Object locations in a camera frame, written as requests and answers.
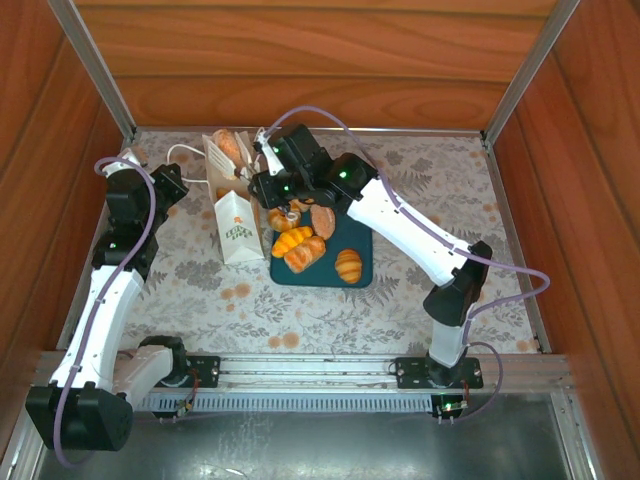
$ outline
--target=baguette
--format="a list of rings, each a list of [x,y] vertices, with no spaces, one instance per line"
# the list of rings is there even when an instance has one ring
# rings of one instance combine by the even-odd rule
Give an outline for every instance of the baguette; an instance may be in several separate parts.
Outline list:
[[[313,205],[311,207],[311,223],[316,235],[321,236],[324,240],[329,240],[336,230],[336,215],[330,208]]]
[[[218,148],[224,153],[236,166],[236,169],[242,169],[245,167],[244,160],[242,158],[242,152],[240,145],[236,141],[236,136],[233,132],[222,129],[213,134],[214,141]]]
[[[293,273],[300,273],[322,257],[327,248],[321,237],[309,237],[284,255],[284,261]]]

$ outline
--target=bread roll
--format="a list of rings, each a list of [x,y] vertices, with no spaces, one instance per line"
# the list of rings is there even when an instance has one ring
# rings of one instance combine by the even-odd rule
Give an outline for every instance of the bread roll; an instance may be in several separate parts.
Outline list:
[[[321,236],[324,240],[329,240],[336,230],[336,215],[330,208],[313,205],[311,207],[311,223],[316,235]]]
[[[335,266],[340,278],[347,283],[358,283],[362,278],[362,260],[358,252],[351,248],[338,254]]]
[[[279,208],[269,210],[267,221],[276,232],[286,232],[300,225],[300,212],[284,213]]]
[[[313,235],[311,227],[292,228],[278,237],[271,249],[271,255],[282,258],[285,253],[300,245],[305,238],[309,238],[311,235]]]
[[[293,250],[287,252],[284,261],[293,273],[300,273],[322,257],[327,248],[320,237],[309,237]]]
[[[305,203],[301,200],[295,199],[295,200],[291,200],[289,202],[289,205],[291,205],[291,210],[296,211],[296,212],[306,212],[311,208],[311,204],[310,203]]]

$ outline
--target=teal tray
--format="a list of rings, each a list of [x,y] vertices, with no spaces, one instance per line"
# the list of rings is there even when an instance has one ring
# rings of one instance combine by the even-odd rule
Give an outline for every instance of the teal tray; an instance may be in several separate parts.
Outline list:
[[[311,214],[304,213],[301,226],[311,226]],[[280,234],[273,233],[273,243]],[[336,214],[336,231],[327,240],[327,252],[302,273],[293,273],[282,258],[271,257],[271,279],[280,285],[304,287],[364,288],[373,280],[373,240],[371,229],[346,215]],[[349,284],[336,272],[338,254],[352,248],[362,259],[362,277],[358,283]]]

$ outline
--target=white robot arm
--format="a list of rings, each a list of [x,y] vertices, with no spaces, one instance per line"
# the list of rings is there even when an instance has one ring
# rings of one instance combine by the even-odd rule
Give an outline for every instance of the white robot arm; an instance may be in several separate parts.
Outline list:
[[[469,245],[439,228],[390,191],[378,172],[356,155],[331,159],[304,125],[288,125],[271,136],[261,131],[255,147],[265,156],[268,169],[254,175],[249,190],[263,207],[286,208],[293,198],[312,199],[379,232],[427,273],[435,284],[424,302],[434,320],[426,361],[429,378],[441,386],[460,380],[467,314],[480,295],[487,266],[457,252],[490,259],[491,248],[484,242]]]

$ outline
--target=table surface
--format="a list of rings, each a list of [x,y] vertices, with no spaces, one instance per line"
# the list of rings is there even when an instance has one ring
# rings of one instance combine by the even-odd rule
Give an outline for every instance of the table surface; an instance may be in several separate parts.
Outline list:
[[[357,153],[341,134],[317,136],[329,153]],[[384,164],[392,185],[442,228],[474,243],[494,258],[512,262],[506,233],[478,138],[364,136]],[[168,148],[202,148],[201,133],[141,132],[135,145],[153,169]],[[203,157],[175,149],[172,161],[188,178],[205,178]],[[179,335],[190,351],[229,353],[424,353],[432,320],[422,301],[432,283],[405,254],[374,232],[374,279],[364,289],[287,287],[269,276],[264,260],[224,265],[206,184],[169,211],[159,229],[152,271],[125,326],[121,348],[148,335]],[[266,227],[262,212],[262,224]],[[263,246],[271,231],[263,228]],[[520,292],[515,274],[491,269],[480,303]],[[535,342],[522,303],[482,314],[471,340],[502,353],[534,353]]]

